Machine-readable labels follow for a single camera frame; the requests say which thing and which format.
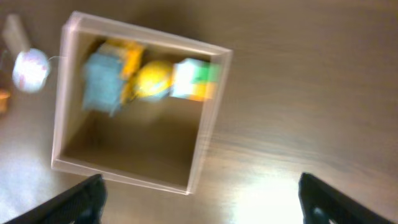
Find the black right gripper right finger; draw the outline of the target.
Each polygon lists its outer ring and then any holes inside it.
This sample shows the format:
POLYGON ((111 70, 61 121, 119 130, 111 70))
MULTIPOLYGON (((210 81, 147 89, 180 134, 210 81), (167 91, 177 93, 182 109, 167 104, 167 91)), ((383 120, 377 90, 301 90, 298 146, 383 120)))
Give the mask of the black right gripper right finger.
POLYGON ((298 196, 304 224, 391 223, 311 173, 301 174, 298 196))

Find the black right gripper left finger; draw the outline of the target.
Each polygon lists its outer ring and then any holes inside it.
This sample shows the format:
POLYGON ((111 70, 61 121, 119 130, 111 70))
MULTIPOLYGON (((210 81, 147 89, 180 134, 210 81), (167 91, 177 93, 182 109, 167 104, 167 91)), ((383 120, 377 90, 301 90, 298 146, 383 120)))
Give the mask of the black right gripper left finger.
POLYGON ((6 223, 99 224, 106 199, 107 190, 103 176, 95 174, 6 223))

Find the yellow grey toy truck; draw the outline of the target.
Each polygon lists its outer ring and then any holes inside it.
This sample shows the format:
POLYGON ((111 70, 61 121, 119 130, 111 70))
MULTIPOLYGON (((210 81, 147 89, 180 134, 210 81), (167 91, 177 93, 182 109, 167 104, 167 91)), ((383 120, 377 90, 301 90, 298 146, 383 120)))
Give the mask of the yellow grey toy truck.
POLYGON ((132 96, 134 75, 145 45, 133 40, 108 39, 84 65, 83 109, 113 116, 132 96))

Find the orange rubber toy animal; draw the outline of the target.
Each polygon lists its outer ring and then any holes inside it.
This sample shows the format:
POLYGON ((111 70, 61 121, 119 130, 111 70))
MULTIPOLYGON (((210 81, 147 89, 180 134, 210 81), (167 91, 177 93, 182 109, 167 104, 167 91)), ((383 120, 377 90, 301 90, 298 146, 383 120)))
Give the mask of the orange rubber toy animal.
POLYGON ((8 109, 8 102, 11 97, 9 91, 1 89, 0 90, 0 113, 4 114, 7 112, 8 109))

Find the yellow minion ball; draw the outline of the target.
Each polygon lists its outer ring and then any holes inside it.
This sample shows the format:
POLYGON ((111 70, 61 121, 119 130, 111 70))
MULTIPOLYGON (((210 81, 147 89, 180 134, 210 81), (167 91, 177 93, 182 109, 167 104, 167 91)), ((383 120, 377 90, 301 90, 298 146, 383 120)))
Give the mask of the yellow minion ball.
POLYGON ((173 64, 165 60, 146 63, 137 73, 134 96, 145 101, 159 101, 169 94, 173 64))

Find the wooden pig rattle drum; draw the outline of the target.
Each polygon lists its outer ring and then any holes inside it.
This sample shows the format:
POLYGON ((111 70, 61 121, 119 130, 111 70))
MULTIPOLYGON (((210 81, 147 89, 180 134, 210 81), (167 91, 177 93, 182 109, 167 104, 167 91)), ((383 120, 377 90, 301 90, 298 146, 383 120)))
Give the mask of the wooden pig rattle drum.
POLYGON ((7 51, 13 59, 12 82, 25 93, 41 91, 52 71, 52 60, 43 51, 33 48, 18 14, 8 14, 1 31, 7 51))

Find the colourful puzzle cube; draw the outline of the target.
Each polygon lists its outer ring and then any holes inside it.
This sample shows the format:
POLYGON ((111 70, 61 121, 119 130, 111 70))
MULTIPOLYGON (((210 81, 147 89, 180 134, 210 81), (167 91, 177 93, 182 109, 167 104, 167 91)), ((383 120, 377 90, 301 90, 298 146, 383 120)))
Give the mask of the colourful puzzle cube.
POLYGON ((219 66, 186 58, 174 64, 170 96, 193 101, 213 99, 218 86, 219 66))

